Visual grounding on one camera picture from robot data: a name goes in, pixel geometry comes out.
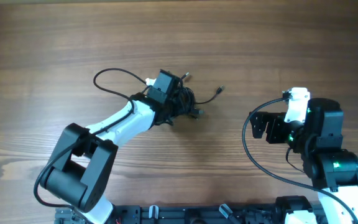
wooden table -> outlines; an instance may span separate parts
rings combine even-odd
[[[51,223],[54,210],[32,195],[63,128],[97,123],[125,101],[92,85],[108,67],[155,78],[190,72],[196,121],[153,127],[119,152],[106,195],[116,205],[273,202],[316,194],[258,170],[241,144],[256,106],[293,86],[338,100],[343,147],[358,155],[358,5],[340,1],[127,2],[0,6],[0,223]],[[140,82],[118,72],[102,86],[127,95]],[[268,111],[286,111],[283,103]],[[310,184],[285,162],[286,146],[247,142],[272,172]],[[298,154],[290,160],[301,167]],[[42,198],[58,200],[41,190]]]

cable connector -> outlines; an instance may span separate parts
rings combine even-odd
[[[195,114],[195,115],[201,115],[201,114],[204,114],[204,111],[194,108],[194,109],[191,110],[191,113]]]
[[[217,90],[216,90],[216,94],[220,94],[221,92],[223,92],[224,90],[224,85],[221,85]]]
[[[189,73],[184,74],[180,79],[184,79],[189,75]]]
[[[292,97],[291,93],[289,91],[283,91],[283,98],[288,101]]]

robotic arm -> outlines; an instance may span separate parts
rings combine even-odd
[[[197,102],[193,92],[183,86],[182,80],[186,76],[179,78],[161,70],[157,79],[148,86],[146,95],[132,95],[131,101],[108,119],[86,128],[75,123],[67,126],[49,159],[51,165],[40,174],[40,185],[68,202],[88,222],[109,223],[114,206],[103,192],[117,150],[153,125],[173,124],[172,119],[181,114],[195,118],[202,113],[195,108]],[[133,113],[122,119],[131,111],[132,105]],[[71,155],[86,156],[90,159],[88,166],[77,164],[71,160]]]
[[[252,115],[253,136],[261,138],[266,129],[268,143],[287,143],[301,154],[303,170],[313,184],[309,189],[319,192],[328,223],[355,223],[344,205],[358,219],[358,158],[341,147],[343,111],[339,103],[310,99],[306,88],[292,88],[283,93],[283,98],[287,99],[287,113],[257,111]]]

white plastic part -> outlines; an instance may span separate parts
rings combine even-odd
[[[294,87],[288,92],[291,93],[291,98],[288,101],[288,111],[284,121],[287,123],[291,121],[305,122],[310,92],[303,87]]]
[[[149,218],[158,219],[158,214],[160,213],[160,209],[156,205],[152,205],[149,207]]]
[[[149,86],[149,85],[154,85],[155,83],[155,78],[146,78],[146,85]]]
[[[284,224],[317,224],[317,220],[313,212],[302,210],[287,214]]]
[[[107,221],[111,212],[111,202],[104,195],[102,195],[92,210],[87,213],[82,213],[82,215],[94,224],[103,224]]]
[[[137,134],[147,131],[153,123],[155,112],[150,109],[150,106],[140,101],[134,100],[134,104],[135,109],[131,115],[124,121],[108,129],[108,131],[98,134],[98,137],[102,140],[109,139],[120,148]],[[129,110],[131,110],[130,102],[128,102],[122,110],[108,119],[97,124],[89,125],[86,128],[89,128],[90,133],[98,131],[125,116]]]
[[[323,189],[341,199],[358,219],[358,186],[338,187],[338,192],[331,192],[329,188]],[[324,208],[329,224],[352,224],[349,212],[337,201],[322,193],[318,193],[318,199]]]
[[[219,206],[219,212],[225,217],[229,218],[229,215],[233,214],[233,211],[229,208],[228,205],[222,204]]]

black cable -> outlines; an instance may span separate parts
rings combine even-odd
[[[220,86],[220,87],[216,90],[215,95],[213,95],[213,96],[211,97],[211,99],[209,99],[209,100],[207,100],[207,101],[204,101],[204,102],[194,102],[194,104],[206,104],[206,103],[209,103],[209,102],[213,101],[223,90],[224,90],[224,86]]]
[[[148,90],[151,86],[146,86],[146,88],[144,88],[144,90],[141,91],[141,93],[145,93],[146,90]]]
[[[305,142],[305,155],[306,155],[307,158],[309,158],[309,145],[310,145],[310,142],[315,137],[318,137],[318,135],[317,134],[311,134],[311,135],[309,135],[308,139]]]
[[[310,185],[307,185],[307,184],[302,184],[302,183],[299,183],[299,182],[295,182],[293,180],[288,180],[286,178],[283,178],[283,177],[280,177],[278,175],[275,175],[274,173],[268,171],[267,169],[265,169],[264,167],[262,167],[259,163],[257,163],[255,161],[255,159],[251,156],[249,150],[248,150],[248,147],[247,147],[247,144],[246,144],[246,129],[247,129],[247,125],[249,123],[249,120],[251,119],[251,117],[256,113],[258,112],[258,110],[264,108],[265,106],[268,106],[268,105],[271,105],[273,103],[276,103],[276,102],[280,102],[280,101],[283,101],[283,100],[287,100],[288,98],[279,98],[279,99],[276,99],[276,100],[272,100],[272,101],[269,101],[269,102],[266,102],[260,106],[258,106],[256,109],[254,109],[247,117],[246,121],[244,122],[244,125],[242,127],[242,145],[244,146],[244,149],[247,153],[247,156],[248,158],[255,164],[256,167],[258,167],[261,171],[265,172],[267,175],[271,176],[271,177],[274,177],[276,178],[277,180],[281,180],[283,182],[286,182],[288,184],[292,184],[292,185],[295,185],[295,186],[299,186],[299,187],[303,187],[303,188],[306,188],[306,189],[310,189],[310,190],[314,190],[316,192],[319,192],[321,194],[324,194],[324,195],[327,195],[328,197],[331,197],[332,199],[334,199],[335,201],[337,201],[339,204],[341,204],[346,210],[347,212],[349,212],[349,214],[351,215],[354,223],[358,223],[358,219],[356,217],[356,215],[354,214],[354,212],[339,198],[337,198],[335,195],[329,193],[329,192],[326,192],[324,190],[320,190],[320,189],[317,189],[317,188],[314,188]]]
[[[296,169],[296,170],[298,170],[298,171],[300,171],[302,173],[305,173],[303,170],[300,170],[300,169],[296,168],[290,161],[288,161],[288,156],[290,155],[290,151],[291,151],[291,148],[289,147],[287,149],[287,153],[285,154],[285,160],[287,161],[287,163],[290,164],[294,169]]]
[[[100,90],[103,90],[103,91],[106,91],[108,93],[112,93],[112,94],[115,94],[115,95],[118,95],[118,96],[121,96],[125,99],[127,99],[130,103],[131,103],[131,109],[128,111],[127,114],[125,114],[125,116],[123,116],[122,118],[118,119],[117,121],[105,126],[104,128],[100,129],[99,131],[96,131],[92,134],[90,134],[89,136],[87,136],[86,138],[83,138],[83,139],[80,139],[79,141],[73,143],[72,145],[68,146],[65,150],[63,150],[62,152],[60,152],[59,154],[57,154],[50,162],[48,162],[48,164],[41,170],[40,174],[38,175],[37,177],[37,180],[35,181],[35,184],[34,184],[34,189],[33,189],[33,193],[34,193],[34,197],[35,199],[37,199],[37,201],[42,204],[42,205],[45,205],[47,207],[55,207],[55,208],[62,208],[62,207],[65,207],[65,208],[70,208],[72,210],[75,209],[74,206],[72,205],[66,205],[66,204],[54,204],[54,203],[48,203],[48,202],[45,202],[43,201],[39,194],[38,194],[38,186],[40,184],[40,181],[41,181],[41,178],[42,176],[44,176],[44,174],[46,173],[47,170],[49,170],[49,168],[51,168],[53,166],[53,164],[59,159],[61,158],[64,154],[66,154],[68,151],[72,150],[73,148],[79,146],[80,144],[86,142],[86,141],[89,141],[92,137],[100,134],[100,133],[103,133],[105,131],[107,131],[109,128],[113,127],[114,125],[120,123],[121,121],[123,121],[124,119],[126,119],[129,115],[131,115],[131,113],[134,112],[134,109],[135,109],[135,104],[134,102],[126,95],[123,95],[122,93],[118,93],[116,91],[112,91],[112,90],[108,90],[106,88],[103,88],[101,86],[99,86],[97,83],[96,83],[96,79],[97,77],[104,73],[104,72],[107,72],[107,71],[121,71],[121,72],[125,72],[125,73],[128,73],[130,75],[132,75],[133,77],[137,78],[138,80],[140,80],[142,83],[146,84],[145,81],[143,81],[141,78],[139,78],[137,75],[133,74],[132,72],[129,72],[127,70],[124,70],[124,69],[121,69],[121,68],[107,68],[107,69],[104,69],[100,72],[98,72],[94,77],[93,77],[93,84],[99,88]]]

